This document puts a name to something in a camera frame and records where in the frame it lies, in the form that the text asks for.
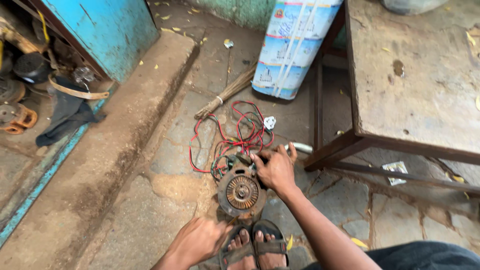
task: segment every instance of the dirty floor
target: dirty floor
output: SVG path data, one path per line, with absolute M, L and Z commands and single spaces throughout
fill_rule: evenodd
M 181 5 L 150 5 L 159 29 L 181 28 L 179 35 L 201 41 L 200 53 L 77 269 L 149 269 L 192 217 L 222 219 L 217 211 L 215 182 L 207 173 L 194 172 L 188 162 L 196 124 L 193 116 L 254 61 L 264 35 L 208 14 L 189 14 Z M 161 19 L 169 14 L 168 20 Z M 234 42 L 231 49 L 223 46 L 226 38 Z M 352 124 L 347 71 L 325 68 L 324 72 L 327 143 L 338 130 L 347 130 Z M 235 136 L 238 117 L 231 103 L 249 100 L 264 116 L 276 117 L 274 145 L 290 140 L 310 143 L 311 80 L 310 74 L 297 97 L 289 102 L 251 88 L 238 93 L 215 111 L 224 133 Z M 213 146 L 220 141 L 216 123 L 202 123 L 199 138 L 192 143 L 193 159 L 197 167 L 209 168 Z M 350 159 L 376 167 L 402 160 L 409 172 L 444 177 L 441 166 L 424 157 L 371 149 Z M 390 188 L 386 179 L 341 171 L 307 173 L 300 163 L 295 175 L 306 197 L 343 232 L 360 239 L 369 249 L 428 239 L 455 243 L 480 254 L 478 201 L 468 200 L 463 193 L 413 185 Z M 313 261 L 301 228 L 273 192 L 269 192 L 262 217 L 278 224 L 285 235 L 293 235 L 292 269 Z M 209 260 L 200 268 L 208 264 L 214 266 L 216 261 Z

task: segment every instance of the concrete step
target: concrete step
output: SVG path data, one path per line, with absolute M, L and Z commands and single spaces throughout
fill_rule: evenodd
M 75 266 L 197 54 L 191 38 L 162 33 L 0 250 L 0 265 Z

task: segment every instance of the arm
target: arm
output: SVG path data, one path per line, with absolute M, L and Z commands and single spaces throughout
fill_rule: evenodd
M 293 162 L 297 158 L 292 143 L 289 144 L 291 157 L 283 146 L 275 148 L 275 152 L 261 152 L 268 163 L 251 155 L 257 166 L 258 176 L 262 182 L 272 188 L 285 202 L 288 209 L 307 236 L 318 261 L 325 269 L 380 269 L 359 247 L 331 223 L 313 204 L 303 195 L 295 185 Z
M 215 255 L 233 226 L 193 218 L 180 229 L 165 254 L 151 270 L 187 270 Z

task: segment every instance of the straw broom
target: straw broom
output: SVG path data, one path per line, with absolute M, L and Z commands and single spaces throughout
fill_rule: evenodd
M 233 83 L 229 84 L 218 97 L 225 102 L 234 94 L 240 92 L 242 89 L 250 85 L 250 81 L 253 79 L 253 75 L 255 74 L 255 69 L 257 67 L 257 61 L 254 64 L 250 65 L 247 70 L 242 73 Z M 208 114 L 212 113 L 215 109 L 220 106 L 220 99 L 215 98 L 214 100 L 210 101 L 207 106 L 203 107 L 201 110 L 197 112 L 195 115 L 195 119 L 204 119 L 208 116 Z

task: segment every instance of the sandal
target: sandal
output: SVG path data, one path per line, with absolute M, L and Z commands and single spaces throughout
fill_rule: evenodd
M 228 233 L 227 240 L 225 241 L 224 245 L 222 246 L 222 248 L 218 252 L 218 256 L 219 256 L 219 259 L 220 259 L 220 268 L 222 270 L 227 270 L 227 268 L 230 264 L 234 264 L 238 261 L 241 261 L 244 257 L 247 257 L 249 255 L 253 256 L 253 260 L 255 261 L 255 264 L 257 264 L 257 261 L 255 259 L 255 252 L 253 250 L 253 245 L 252 245 L 251 240 L 248 244 L 243 245 L 240 248 L 236 248 L 236 249 L 228 251 L 228 245 L 230 244 L 232 239 L 235 239 L 235 236 L 238 235 L 240 233 L 240 230 L 243 229 L 243 228 L 245 228 L 248 232 L 251 231 L 250 226 L 247 226 L 247 225 L 244 225 L 244 224 L 236 225 Z
M 266 234 L 274 235 L 275 240 L 271 240 L 270 242 L 258 242 L 255 240 L 255 233 L 257 231 L 261 231 L 264 236 Z M 252 227 L 251 235 L 251 242 L 255 247 L 255 257 L 258 261 L 258 257 L 260 255 L 266 253 L 277 253 L 277 254 L 285 254 L 287 257 L 287 266 L 286 267 L 275 267 L 274 270 L 290 270 L 288 267 L 288 254 L 287 254 L 287 243 L 285 242 L 285 237 L 281 230 L 271 221 L 269 220 L 259 220 L 257 221 Z

